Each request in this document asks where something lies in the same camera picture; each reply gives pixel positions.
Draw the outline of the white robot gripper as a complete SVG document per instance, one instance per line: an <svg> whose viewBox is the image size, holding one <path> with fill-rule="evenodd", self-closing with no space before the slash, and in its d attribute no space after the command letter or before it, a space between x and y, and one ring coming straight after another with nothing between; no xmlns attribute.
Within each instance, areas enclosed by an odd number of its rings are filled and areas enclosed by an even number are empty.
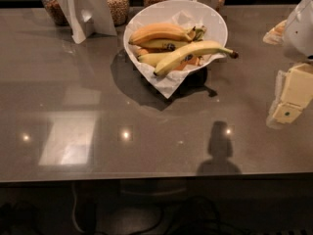
<svg viewBox="0 0 313 235"><path fill-rule="evenodd" d="M313 100L313 0L301 0L286 21L281 21L263 36L263 42L282 45L284 55L296 62L276 76L275 100L266 124L281 129L293 123Z"/></svg>

